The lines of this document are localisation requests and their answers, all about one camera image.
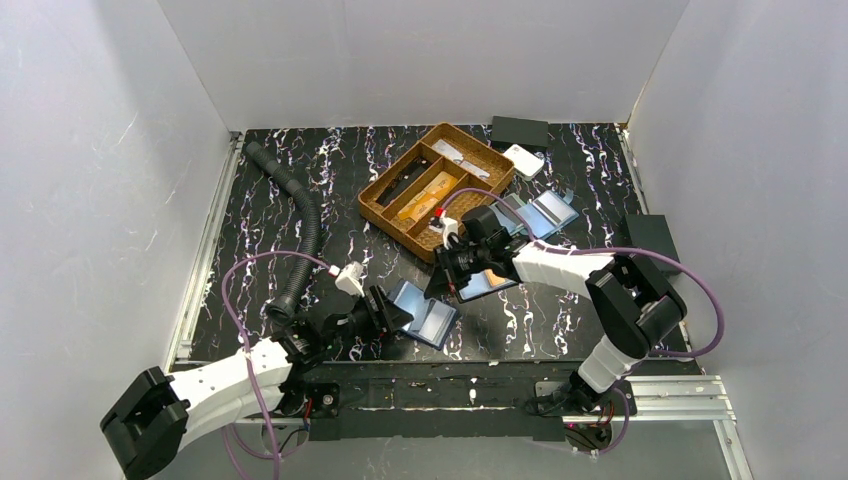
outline black corrugated hose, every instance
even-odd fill
[[[274,155],[268,153],[258,143],[250,142],[245,151],[259,168],[270,175],[277,185],[294,199],[294,204],[300,211],[302,224],[300,246],[297,251],[313,257],[318,256],[322,242],[321,213],[309,195],[309,190],[292,177],[283,165],[277,162]],[[294,315],[300,303],[300,297],[306,291],[306,284],[311,274],[312,262],[303,258],[295,260],[292,273],[283,286],[282,292],[266,307],[272,320],[280,321]]]

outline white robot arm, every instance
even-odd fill
[[[425,296],[455,295],[472,275],[492,270],[502,278],[592,300],[605,335],[572,374],[568,391],[553,399],[567,400],[573,410],[597,405],[686,315],[685,303],[648,258],[563,254],[545,242],[510,235],[488,207],[471,209],[462,223],[464,239],[448,234],[445,245],[436,248],[436,270]]]

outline white plastic part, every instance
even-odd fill
[[[512,260],[524,283],[544,283],[589,298],[586,280],[611,261],[611,255],[563,255],[546,252],[544,242],[530,243]]]
[[[336,288],[349,295],[364,297],[365,290],[362,289],[362,283],[359,281],[363,270],[359,262],[348,263],[336,277]]]
[[[604,393],[641,360],[642,358],[631,358],[621,353],[609,337],[604,335],[604,338],[595,345],[589,358],[580,364],[577,373],[592,387],[592,390]]]
[[[515,169],[524,180],[533,180],[537,173],[545,166],[544,160],[528,152],[520,145],[513,145],[504,152],[504,156],[512,160]]]
[[[269,409],[283,398],[280,384],[286,381],[291,364],[286,351],[270,339],[259,341],[250,351],[253,371],[262,398]],[[247,376],[243,350],[194,370],[174,373],[171,388],[180,400],[188,400],[188,424],[180,449],[203,435],[240,418],[260,412],[259,402]]]
[[[442,227],[442,244],[449,249],[450,241],[448,237],[451,233],[459,235],[459,222],[450,217],[442,217]]]

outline blue object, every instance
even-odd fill
[[[389,300],[412,315],[412,321],[401,330],[410,337],[441,350],[456,320],[456,309],[434,298],[425,299],[424,292],[401,280],[389,292]]]

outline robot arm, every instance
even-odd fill
[[[447,234],[436,249],[426,296],[456,294],[471,275],[491,269],[519,283],[575,292],[591,299],[598,312],[604,337],[551,403],[591,410],[686,315],[686,304],[648,258],[553,253],[544,242],[509,235],[488,207],[470,210],[462,224],[464,240]]]
[[[355,336],[392,334],[412,320],[379,287],[356,296],[353,309],[330,315],[320,330],[300,315],[259,341],[249,354],[240,350],[168,376],[159,367],[142,372],[100,422],[127,480],[150,478],[189,443],[260,412],[245,368],[247,355],[262,398],[274,410],[281,402],[303,398],[303,373],[323,362],[334,344]]]

